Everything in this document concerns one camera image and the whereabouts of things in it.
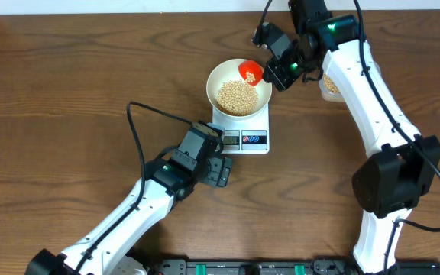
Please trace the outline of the red measuring scoop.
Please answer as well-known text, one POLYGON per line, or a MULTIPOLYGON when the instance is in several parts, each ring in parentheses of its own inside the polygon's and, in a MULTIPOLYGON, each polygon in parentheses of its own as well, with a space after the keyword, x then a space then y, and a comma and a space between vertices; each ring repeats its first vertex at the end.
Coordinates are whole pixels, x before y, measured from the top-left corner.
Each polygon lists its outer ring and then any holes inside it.
POLYGON ((238 66, 238 72, 246 83, 256 86, 263 79, 264 69, 253 60, 245 60, 238 66))

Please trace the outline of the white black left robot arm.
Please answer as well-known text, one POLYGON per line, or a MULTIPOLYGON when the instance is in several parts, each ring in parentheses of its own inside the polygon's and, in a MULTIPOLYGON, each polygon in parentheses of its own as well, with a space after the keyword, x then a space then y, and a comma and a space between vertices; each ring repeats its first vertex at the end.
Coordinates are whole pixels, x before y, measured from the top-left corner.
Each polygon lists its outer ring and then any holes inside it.
POLYGON ((40 251, 27 274, 110 274, 153 225, 186 199, 197 183, 223 188, 232 161, 221 155, 225 129, 191 124, 169 160, 157 157, 144 166, 127 198, 98 226, 58 255, 40 251))

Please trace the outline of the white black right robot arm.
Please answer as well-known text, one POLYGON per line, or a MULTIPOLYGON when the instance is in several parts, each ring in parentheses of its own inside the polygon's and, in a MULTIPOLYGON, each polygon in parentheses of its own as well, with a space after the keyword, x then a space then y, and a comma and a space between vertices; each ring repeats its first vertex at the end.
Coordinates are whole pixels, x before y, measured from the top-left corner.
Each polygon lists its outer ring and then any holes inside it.
POLYGON ((322 1, 291 1, 297 38, 265 20, 253 43, 271 58, 263 78, 284 91, 298 79, 330 79, 361 134, 366 162, 352 188, 364 211, 352 255, 362 274, 439 274, 431 263, 400 264, 395 250, 410 212, 426 195, 440 159, 440 143, 423 137, 403 114, 372 60, 361 13, 334 16, 322 1))

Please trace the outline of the white digital kitchen scale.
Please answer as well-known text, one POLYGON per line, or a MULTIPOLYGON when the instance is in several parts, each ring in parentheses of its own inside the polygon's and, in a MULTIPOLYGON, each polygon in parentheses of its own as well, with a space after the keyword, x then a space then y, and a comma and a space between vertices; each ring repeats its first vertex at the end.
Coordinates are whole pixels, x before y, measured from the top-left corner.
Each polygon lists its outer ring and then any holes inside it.
POLYGON ((268 105, 247 119, 230 118, 214 109, 212 122, 225 129, 223 154, 267 154, 270 151, 268 105))

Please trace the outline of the cream round bowl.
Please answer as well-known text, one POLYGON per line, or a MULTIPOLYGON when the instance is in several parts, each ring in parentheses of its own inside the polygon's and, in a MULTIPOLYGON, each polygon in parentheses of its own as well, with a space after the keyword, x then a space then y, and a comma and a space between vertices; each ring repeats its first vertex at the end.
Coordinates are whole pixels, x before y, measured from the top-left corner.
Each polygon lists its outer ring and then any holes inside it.
POLYGON ((235 80, 242 80, 242 77, 240 73, 238 72, 238 66, 245 61, 246 59, 232 59, 227 60, 219 65, 217 65, 216 68, 210 73, 207 83, 206 83, 206 94, 208 97, 208 100, 210 101, 211 105, 213 106, 213 109, 221 112, 222 114, 225 114, 226 116, 232 118, 232 117, 240 117, 241 119, 247 119, 250 118, 257 113, 260 112, 266 105, 268 105, 268 102, 270 101, 271 95, 272 95, 272 85, 268 82, 265 82, 263 79, 256 85, 253 86, 257 94, 259 96, 258 104, 254 111, 245 116, 234 116, 229 115, 225 112, 223 112, 218 105, 217 102, 217 94, 218 90, 221 88, 223 83, 226 83, 228 81, 235 81, 235 80))

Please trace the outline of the pile of beans in bowl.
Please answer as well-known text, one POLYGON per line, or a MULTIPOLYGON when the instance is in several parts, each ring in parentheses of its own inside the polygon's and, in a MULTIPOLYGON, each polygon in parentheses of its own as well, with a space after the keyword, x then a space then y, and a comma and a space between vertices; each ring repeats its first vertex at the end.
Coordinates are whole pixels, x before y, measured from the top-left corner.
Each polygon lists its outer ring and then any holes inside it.
POLYGON ((219 108, 234 116, 251 114, 258 104, 258 100, 256 89, 242 80, 224 82, 217 94, 219 108))

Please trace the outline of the clear plastic container of beans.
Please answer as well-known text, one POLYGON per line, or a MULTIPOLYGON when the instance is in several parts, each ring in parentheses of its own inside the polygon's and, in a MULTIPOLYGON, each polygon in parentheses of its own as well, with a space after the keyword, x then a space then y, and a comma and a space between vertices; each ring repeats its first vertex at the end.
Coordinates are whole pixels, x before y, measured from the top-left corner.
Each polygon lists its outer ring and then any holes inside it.
POLYGON ((322 68, 324 73, 319 86, 325 100, 351 104, 377 101, 358 60, 349 63, 333 60, 322 68))

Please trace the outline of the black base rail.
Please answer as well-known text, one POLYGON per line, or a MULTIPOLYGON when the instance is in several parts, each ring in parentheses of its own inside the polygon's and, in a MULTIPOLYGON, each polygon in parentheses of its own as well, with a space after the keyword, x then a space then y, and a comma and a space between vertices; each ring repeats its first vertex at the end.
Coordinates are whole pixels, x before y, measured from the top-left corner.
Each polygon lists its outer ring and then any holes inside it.
POLYGON ((398 261, 391 253, 358 250, 347 257, 297 260, 191 259, 163 254, 146 260, 144 266, 147 274, 156 275, 440 275, 436 260, 398 261))

